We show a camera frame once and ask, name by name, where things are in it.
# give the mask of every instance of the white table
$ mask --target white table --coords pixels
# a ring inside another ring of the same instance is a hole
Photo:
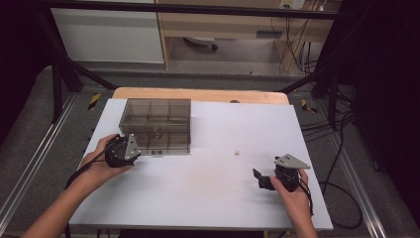
[[[86,153],[118,128],[126,99],[110,99]],[[141,156],[135,167],[94,191],[71,225],[109,228],[280,230],[291,228],[275,191],[253,169],[273,174],[274,157],[309,155],[290,105],[191,103],[191,153]],[[308,170],[314,226],[333,229],[318,181]]]

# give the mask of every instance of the white cabinet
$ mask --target white cabinet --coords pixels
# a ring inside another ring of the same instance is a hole
[[[73,60],[163,63],[156,13],[72,9],[52,13]]]

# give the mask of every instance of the human arm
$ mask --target human arm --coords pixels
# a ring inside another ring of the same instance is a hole
[[[299,170],[301,180],[308,184],[308,175],[302,169]],[[284,208],[290,218],[292,226],[299,238],[317,237],[314,225],[311,219],[308,196],[301,187],[296,191],[289,192],[283,183],[275,176],[269,177],[275,190],[283,200]]]
[[[102,152],[107,143],[115,136],[116,135],[109,135],[100,139],[96,149],[83,158],[80,167]],[[22,237],[59,237],[77,207],[90,193],[107,180],[122,174],[131,168],[131,166],[110,168],[103,160],[104,156],[102,155],[97,163],[93,163],[87,171],[77,177],[73,183],[58,196],[55,202],[31,225]]]

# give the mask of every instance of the person's left hand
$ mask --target person's left hand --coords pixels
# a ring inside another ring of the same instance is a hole
[[[93,152],[88,153],[83,158],[83,160],[80,163],[80,167],[82,168],[85,164],[90,162],[99,153],[101,153],[106,148],[107,143],[116,136],[117,134],[113,134],[100,139],[98,145],[96,146],[96,149]],[[97,162],[93,163],[90,166],[90,168],[87,171],[83,172],[79,177],[77,177],[70,187],[76,186],[78,188],[81,188],[84,192],[87,192],[88,195],[92,191],[100,187],[107,180],[130,170],[132,167],[133,166],[110,168],[105,162],[105,155],[102,155],[100,158],[98,158]]]

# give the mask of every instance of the clear acrylic container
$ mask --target clear acrylic container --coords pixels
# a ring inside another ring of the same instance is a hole
[[[120,129],[136,136],[142,155],[188,154],[190,118],[190,99],[130,98]]]

